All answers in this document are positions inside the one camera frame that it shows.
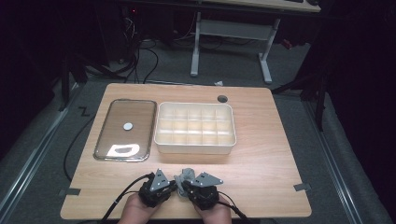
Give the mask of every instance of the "table top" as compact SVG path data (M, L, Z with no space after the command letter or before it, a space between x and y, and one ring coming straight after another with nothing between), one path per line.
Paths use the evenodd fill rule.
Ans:
M143 162L97 161L94 148L110 103L116 99L219 104L228 98L233 109L236 145L228 155L164 154L154 142ZM224 181L218 190L228 194L248 217L308 217L311 207L303 190L295 160L283 129L272 93L265 88L110 84L82 151L70 188L79 195L67 195L61 211L65 219L99 219L120 193L139 176L158 168L169 180L182 169L196 174L207 172ZM143 181L131 190L139 190ZM120 218L125 196L109 218ZM153 218L198 218L186 198L172 193Z
M296 3L286 0L203 0L203 2L232 4L245 7L268 7L273 9L302 12L320 12L319 6L312 6L308 4L306 0L304 0L302 3Z

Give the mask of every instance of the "dark background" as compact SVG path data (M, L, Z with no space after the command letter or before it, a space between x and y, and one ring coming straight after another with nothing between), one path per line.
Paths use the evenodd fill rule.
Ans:
M297 78L315 73L332 44L340 44L327 90L355 154L395 220L395 1L329 0L320 5L323 16L347 20L320 25L286 18L276 42L288 39L293 46L313 44ZM179 34L188 31L193 15L161 8L127 8L137 9L137 32L168 45L177 37L174 30ZM125 59L121 12L122 7L107 3L2 1L1 158L53 97L51 88L62 75L66 56L79 53L103 65ZM75 63L75 73L82 65Z

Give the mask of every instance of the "power cord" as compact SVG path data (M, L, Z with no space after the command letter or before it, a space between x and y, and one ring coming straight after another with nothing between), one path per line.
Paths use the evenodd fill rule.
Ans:
M129 76L130 76L133 72L134 72L134 77L135 77L135 79L136 79L136 76L137 76L137 64L139 63L139 53L137 53L137 57L134 55L134 61L135 61L134 68L132 68L131 71L128 73L128 75L125 77L123 83L127 83L127 82L128 82Z
M70 150L72 148L72 146L75 144L75 142L77 141L79 135L82 133L82 131L84 131L84 129L88 126L88 124L90 124L93 119L95 118L96 114L93 114L92 117L84 124L84 126L78 131L78 133L75 135L75 137L73 138L72 142L70 143L69 147L66 150L66 154L64 155L64 175L66 176L66 178L71 182L72 181L72 177L70 177L70 174L67 173L67 169L66 169L66 164L67 164L67 157L70 153Z
M234 211L239 217L241 217L241 219L244 220L246 223L254 224L244 213L241 212L241 210L239 210L238 207L236 207L236 204L233 202L233 199L231 199L230 196L228 196L227 194L225 194L225 193L223 193L223 192L221 192L221 191L218 191L218 193L220 193L220 194L226 196L226 197L231 201L231 203L232 203L233 205L230 205L230 204L227 204L227 203L223 203L223 202L217 202L218 204L221 204L221 205L224 205L224 206L226 206L226 207L229 207L229 208L233 209L233 211Z
M155 58L156 58L156 62L155 62L154 67L151 69L151 71L149 71L149 73L145 76L145 79L143 79L143 84L146 84L146 81L147 81L147 79L149 78L149 75L151 75L151 73L157 68L158 61L159 61L158 55L157 55L156 52L154 52L154 51L151 50L151 49L146 49L146 50L148 50L148 51L150 51L151 53L154 54L154 56L155 56Z
M139 40L141 34L140 33L136 33L135 34L135 25L134 25L134 22L131 19L125 18L125 20L127 20L129 22L125 32L123 33L125 35L125 37L126 37L127 54L129 54L131 52L129 63L125 67L122 67L119 70L111 71L108 68L103 67L101 64L97 64L96 62L91 61L91 60L85 58L82 55L76 54L77 58L79 58L81 61L83 61L84 64L90 65L92 68L94 68L97 71L97 72L96 71L92 71L91 69L88 69L86 67L85 71L87 73L90 73L90 74L95 75L95 76L108 76L110 78L124 79L124 80L126 79L126 77L119 76L119 74L124 73L124 72L126 72L126 71L128 71L130 69L131 69L130 74L132 74L132 72L134 71L134 69L137 66L137 59L136 59L136 57L134 55L134 52L140 46L140 41L134 41L134 39L135 40Z
M223 38L221 36L206 36L205 38L202 38L202 39L205 40L206 43L214 43L214 42L219 42L219 43L213 48L207 48L202 45L202 44L204 44L204 41L200 41L199 46L201 49L214 50L214 49L220 48L223 44Z
M137 49L137 61L138 62L139 62L139 59L140 59L140 48ZM134 83L136 83L136 81L137 81L137 84L140 83L139 76L137 75L137 64L136 64L136 67L134 68Z
M176 44L178 44L178 43L177 43L178 40L184 40L184 39L188 39L188 38L191 38L191 37L195 36L195 35L189 35L189 34L190 34L191 31L192 31L192 27L194 26L194 22L195 22L196 17L197 17L197 13L195 12L195 13L194 13L194 17L192 18L192 22L191 22L189 31L188 31L185 35L183 35L182 37L177 38L177 39L174 39L174 42L175 42Z

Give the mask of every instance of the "gray carpet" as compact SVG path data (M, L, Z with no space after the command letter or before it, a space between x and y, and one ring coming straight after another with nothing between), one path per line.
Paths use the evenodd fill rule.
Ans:
M148 41L146 45L150 46L152 42ZM239 46L233 44L223 44L215 50L203 49L201 51L200 75L191 78L189 75L191 46L174 45L170 48L157 44L152 50L158 54L159 62L148 82L166 81L213 85L215 82L223 81L224 86L273 89L294 79L302 59L309 50L309 46L287 50L282 46L274 45L268 58L274 83L268 86L262 81L257 55L251 52L252 50L258 52L260 45L260 42L254 42L249 44L248 51L237 52L234 49ZM204 48L216 46L216 43L203 45ZM140 60L137 66L140 82L155 63L156 58L152 52L140 50ZM74 137L94 116L105 87L110 82L114 82L114 80L106 77L90 77L90 81L68 107L61 126L49 144L46 157L15 207L8 223L78 223L76 220L62 220L59 215L64 201L64 196L60 196L59 192L69 186L69 181L64 175L64 156ZM129 82L134 82L133 76L129 78ZM28 160L31 151L36 148L43 133L50 126L51 119L56 116L57 106L61 104L60 92L56 91L57 97L51 105L37 116L12 151L1 161L2 188L0 193L2 198L6 196L9 187L12 186L22 166ZM349 223L328 167L324 162L321 144L316 136L316 127L311 124L300 98L294 94L282 94L276 95L275 100L302 180L312 187L307 192L307 196L313 211L310 217L277 218L276 221L281 224ZM331 101L327 100L326 104L328 106L324 114L324 134L332 148L334 157L339 161L340 170L343 172L351 194L360 209L363 223L391 223L345 138L342 127L332 109ZM86 107L85 114L89 116L81 116L82 107ZM91 125L88 125L70 148L66 163L70 175L73 175L76 169L90 128ZM274 222L263 219L262 223Z

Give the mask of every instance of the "compartment organizer box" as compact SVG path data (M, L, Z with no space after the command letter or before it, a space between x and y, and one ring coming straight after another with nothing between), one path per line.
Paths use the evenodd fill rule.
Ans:
M154 142L162 153L229 154L236 144L226 104L162 103Z

